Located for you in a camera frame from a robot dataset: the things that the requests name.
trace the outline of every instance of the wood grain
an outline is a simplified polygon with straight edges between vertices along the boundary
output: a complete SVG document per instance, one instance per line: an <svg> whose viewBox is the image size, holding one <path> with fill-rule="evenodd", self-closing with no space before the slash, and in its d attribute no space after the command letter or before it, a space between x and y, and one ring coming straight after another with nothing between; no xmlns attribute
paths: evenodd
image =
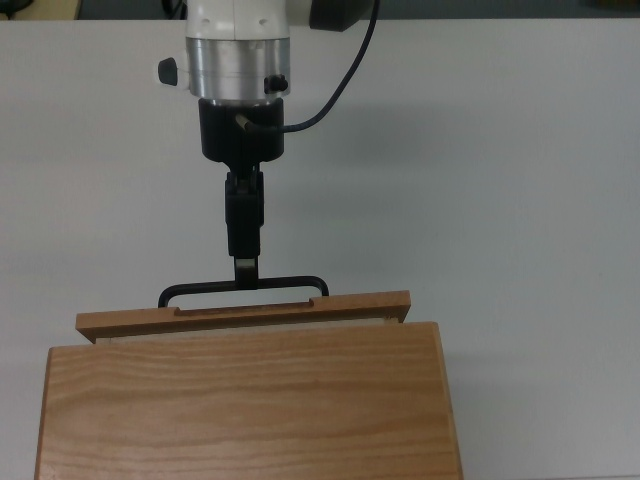
<svg viewBox="0 0 640 480"><path fill-rule="evenodd" d="M312 298L306 303L259 305L182 311L153 308L121 312L81 313L76 330L89 341L98 338L158 335L231 327L281 325L332 320L396 318L411 308L407 291Z"/></svg>
<svg viewBox="0 0 640 480"><path fill-rule="evenodd" d="M52 349L37 480L460 479L437 325Z"/></svg>

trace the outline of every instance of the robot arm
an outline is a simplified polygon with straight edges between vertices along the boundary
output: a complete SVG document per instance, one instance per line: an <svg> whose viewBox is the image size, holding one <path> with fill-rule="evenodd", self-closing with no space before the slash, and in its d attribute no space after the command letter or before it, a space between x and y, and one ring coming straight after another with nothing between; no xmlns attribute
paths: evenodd
<svg viewBox="0 0 640 480"><path fill-rule="evenodd" d="M289 25L344 31L372 0L189 0L186 56L160 63L162 83L224 103L290 92Z"/></svg>
<svg viewBox="0 0 640 480"><path fill-rule="evenodd" d="M344 31L372 5L364 43L338 90L313 119L285 126L282 97L291 87L289 25ZM189 88L199 98L202 152L229 167L225 203L234 289L265 285L258 276L264 224L260 164L284 153L285 133L314 125L336 103L364 57L379 6L380 0L189 0L182 66L173 58L164 60L158 75L162 83ZM177 291L202 292L201 286L188 285Z"/></svg>

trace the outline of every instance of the white tabletop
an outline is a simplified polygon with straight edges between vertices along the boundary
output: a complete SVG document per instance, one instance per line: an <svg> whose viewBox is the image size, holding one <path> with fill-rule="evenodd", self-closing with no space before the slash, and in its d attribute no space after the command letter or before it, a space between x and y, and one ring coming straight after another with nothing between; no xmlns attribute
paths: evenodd
<svg viewBox="0 0 640 480"><path fill-rule="evenodd" d="M364 27L293 31L291 121ZM382 22L335 111L264 167L264 276L410 289L409 318L440 323L470 480L640 475L639 27ZM47 349L84 343L77 312L232 276L226 170L196 99L153 83L182 29L0 28L2 479L32 477Z"/></svg>

